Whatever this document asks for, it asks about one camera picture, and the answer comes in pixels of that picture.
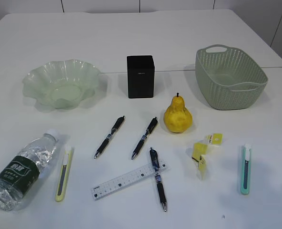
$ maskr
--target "yellow sticky note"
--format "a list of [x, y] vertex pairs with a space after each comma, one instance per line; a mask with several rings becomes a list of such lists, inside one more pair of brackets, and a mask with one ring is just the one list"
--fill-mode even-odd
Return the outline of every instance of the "yellow sticky note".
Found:
[[199, 174], [200, 174], [200, 179], [203, 180], [205, 177], [205, 173], [206, 173], [206, 161], [205, 159], [202, 157], [202, 155], [207, 153], [207, 149], [208, 146], [197, 142], [194, 144], [194, 149], [193, 149], [193, 154], [192, 154], [192, 159], [195, 161]]
[[208, 145], [217, 145], [220, 146], [222, 144], [222, 134], [215, 133], [206, 136], [206, 143]]

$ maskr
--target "white table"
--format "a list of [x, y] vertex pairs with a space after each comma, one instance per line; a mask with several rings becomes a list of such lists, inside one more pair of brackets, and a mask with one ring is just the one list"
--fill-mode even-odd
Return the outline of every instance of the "white table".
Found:
[[233, 11], [172, 10], [7, 15], [0, 21], [0, 70], [15, 66], [26, 74], [48, 61], [76, 58], [103, 73], [124, 73], [128, 55], [152, 55], [156, 71], [194, 70], [197, 50], [212, 44], [241, 48], [261, 67], [282, 67]]
[[[128, 99], [126, 74], [103, 74], [92, 99], [69, 111], [50, 110], [22, 95], [23, 76], [0, 72], [0, 171], [24, 146], [49, 128], [69, 138], [75, 155], [63, 202], [54, 200], [60, 161], [26, 195], [27, 207], [0, 211], [0, 229], [12, 228], [282, 228], [282, 69], [265, 69], [269, 82], [249, 109], [218, 111], [205, 102], [194, 71], [156, 73], [152, 99]], [[193, 115], [186, 133], [166, 131], [162, 121], [179, 92]], [[93, 159], [115, 120], [126, 116], [106, 151]], [[159, 124], [140, 155], [131, 153], [149, 121]], [[222, 147], [206, 157], [209, 177], [200, 181], [191, 160], [193, 144], [223, 133]], [[240, 147], [252, 144], [251, 191], [237, 190]], [[150, 162], [154, 147], [171, 167], [162, 179], [168, 212], [162, 211], [154, 178], [94, 201], [91, 188]]]

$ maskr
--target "basket handle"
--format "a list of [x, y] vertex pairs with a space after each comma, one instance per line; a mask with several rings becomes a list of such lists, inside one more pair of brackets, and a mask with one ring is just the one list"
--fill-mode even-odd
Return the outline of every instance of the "basket handle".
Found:
[[[255, 88], [247, 89], [247, 90], [233, 90], [233, 89], [231, 89], [232, 87], [235, 87], [237, 85], [250, 85], [250, 86], [255, 86]], [[231, 87], [229, 87], [229, 90], [231, 92], [251, 92], [251, 91], [254, 91], [254, 90], [258, 89], [259, 86], [261, 86], [261, 83], [244, 82], [244, 83], [239, 83], [239, 84], [236, 84], [236, 85], [232, 85]]]
[[215, 48], [215, 47], [220, 47], [220, 48], [226, 49], [225, 51], [221, 51], [221, 52], [226, 52], [230, 48], [229, 46], [226, 46], [226, 45], [223, 45], [223, 44], [214, 44], [214, 45], [210, 45], [210, 46], [204, 48], [204, 50], [207, 52], [208, 49]]

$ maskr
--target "pen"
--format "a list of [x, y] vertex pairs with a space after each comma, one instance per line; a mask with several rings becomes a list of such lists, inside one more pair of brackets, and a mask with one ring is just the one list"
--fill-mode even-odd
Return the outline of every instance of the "pen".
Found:
[[100, 156], [103, 153], [104, 149], [106, 148], [109, 141], [111, 140], [113, 134], [117, 132], [117, 130], [119, 129], [121, 124], [124, 122], [124, 120], [125, 120], [124, 118], [125, 118], [125, 116], [117, 119], [115, 125], [113, 125], [113, 127], [111, 129], [111, 133], [108, 134], [107, 137], [105, 138], [105, 140], [102, 142], [101, 146], [98, 148], [97, 152], [95, 153], [94, 158], [97, 158], [98, 156]]
[[251, 145], [245, 144], [242, 152], [241, 193], [248, 195], [251, 175]]
[[65, 198], [72, 156], [73, 156], [73, 148], [67, 147], [65, 154], [64, 154], [61, 170], [60, 170], [60, 178], [59, 178], [56, 195], [55, 195], [55, 200], [57, 202], [60, 202]]
[[162, 179], [161, 179], [161, 176], [159, 174], [160, 166], [159, 166], [157, 151], [154, 150], [153, 148], [151, 148], [150, 155], [151, 155], [152, 167], [156, 172], [155, 179], [156, 179], [156, 183], [157, 183], [157, 190], [158, 190], [158, 194], [159, 194], [159, 198], [160, 198], [160, 203], [163, 207], [163, 210], [167, 211], [166, 198], [165, 198], [165, 194], [164, 194]]
[[139, 154], [142, 146], [144, 145], [145, 140], [147, 139], [147, 136], [152, 133], [152, 131], [154, 130], [157, 124], [158, 124], [157, 117], [154, 117], [151, 120], [151, 123], [149, 124], [149, 126], [147, 127], [145, 134], [142, 136], [135, 150], [133, 151], [132, 156], [131, 156], [132, 160]]

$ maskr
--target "pen tip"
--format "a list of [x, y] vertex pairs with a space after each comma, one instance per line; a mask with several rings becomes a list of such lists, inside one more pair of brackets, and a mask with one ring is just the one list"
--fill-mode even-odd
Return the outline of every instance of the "pen tip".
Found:
[[163, 206], [164, 212], [166, 212], [167, 211], [166, 203], [163, 203], [162, 206]]

